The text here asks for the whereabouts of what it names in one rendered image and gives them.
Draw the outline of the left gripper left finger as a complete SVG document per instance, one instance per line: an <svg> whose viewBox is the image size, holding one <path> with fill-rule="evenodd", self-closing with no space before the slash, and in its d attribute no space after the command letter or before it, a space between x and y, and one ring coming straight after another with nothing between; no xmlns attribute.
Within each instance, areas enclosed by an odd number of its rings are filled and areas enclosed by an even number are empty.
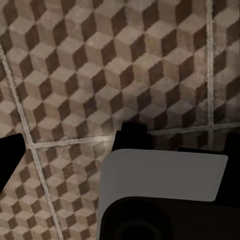
<svg viewBox="0 0 240 240"><path fill-rule="evenodd" d="M26 152L21 133L0 138L0 193Z"/></svg>

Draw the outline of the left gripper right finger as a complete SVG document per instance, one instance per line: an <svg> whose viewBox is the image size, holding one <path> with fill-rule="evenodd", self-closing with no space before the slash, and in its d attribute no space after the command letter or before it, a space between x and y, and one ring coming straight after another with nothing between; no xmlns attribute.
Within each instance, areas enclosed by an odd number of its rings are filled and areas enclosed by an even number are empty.
<svg viewBox="0 0 240 240"><path fill-rule="evenodd" d="M240 135L228 133L224 151L240 173Z"/></svg>

